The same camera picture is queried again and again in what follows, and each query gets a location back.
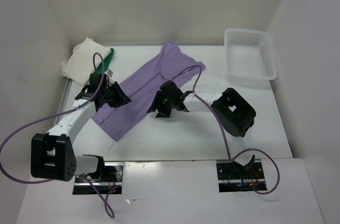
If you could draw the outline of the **green t shirt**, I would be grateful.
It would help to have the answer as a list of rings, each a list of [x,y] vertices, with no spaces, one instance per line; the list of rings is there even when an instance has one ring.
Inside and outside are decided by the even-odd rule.
[[[115,50],[114,48],[110,49],[110,53],[106,56],[104,59],[104,64],[100,63],[98,67],[96,68],[96,72],[102,74],[102,72],[106,72],[109,69],[109,65],[111,63],[111,60],[114,56]]]

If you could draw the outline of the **lavender t shirt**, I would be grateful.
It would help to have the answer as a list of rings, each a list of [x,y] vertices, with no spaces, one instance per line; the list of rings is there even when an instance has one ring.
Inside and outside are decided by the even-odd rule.
[[[92,120],[117,142],[147,116],[156,92],[163,83],[173,79],[180,88],[205,68],[203,62],[182,53],[178,45],[168,41],[158,55],[120,83],[131,102],[118,108],[104,104]]]

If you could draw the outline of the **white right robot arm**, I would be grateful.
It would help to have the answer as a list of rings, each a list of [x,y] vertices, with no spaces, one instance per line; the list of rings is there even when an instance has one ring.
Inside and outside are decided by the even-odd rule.
[[[160,89],[156,92],[147,112],[156,111],[157,118],[169,118],[173,109],[187,113],[193,111],[212,113],[222,129],[227,156],[231,159],[234,174],[244,178],[251,172],[255,156],[247,153],[239,158],[232,156],[232,153],[238,153],[251,146],[256,111],[235,89],[227,88],[222,93]]]

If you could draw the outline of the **white t shirt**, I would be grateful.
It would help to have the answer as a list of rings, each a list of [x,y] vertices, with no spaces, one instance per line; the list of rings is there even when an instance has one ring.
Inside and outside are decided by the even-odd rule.
[[[84,86],[89,81],[90,74],[101,64],[101,59],[96,57],[93,65],[94,53],[100,53],[105,59],[110,52],[110,48],[86,38],[73,48],[72,55],[68,60],[62,61],[62,74],[78,85]]]

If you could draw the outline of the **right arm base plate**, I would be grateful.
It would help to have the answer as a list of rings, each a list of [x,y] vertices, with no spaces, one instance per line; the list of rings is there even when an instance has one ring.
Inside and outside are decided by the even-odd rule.
[[[266,191],[266,181],[262,164],[255,161],[245,174],[235,167],[231,162],[217,161],[217,179],[219,192],[248,192]]]

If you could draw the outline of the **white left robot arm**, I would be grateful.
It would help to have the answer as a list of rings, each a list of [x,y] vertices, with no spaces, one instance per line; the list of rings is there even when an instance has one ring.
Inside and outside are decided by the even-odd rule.
[[[129,104],[131,99],[117,82],[101,89],[90,91],[86,85],[75,97],[72,112],[46,133],[37,133],[31,140],[31,175],[34,178],[70,181],[74,176],[87,174],[98,182],[105,178],[104,158],[94,154],[76,156],[73,142],[87,121],[97,111],[96,104],[108,104],[117,108]]]

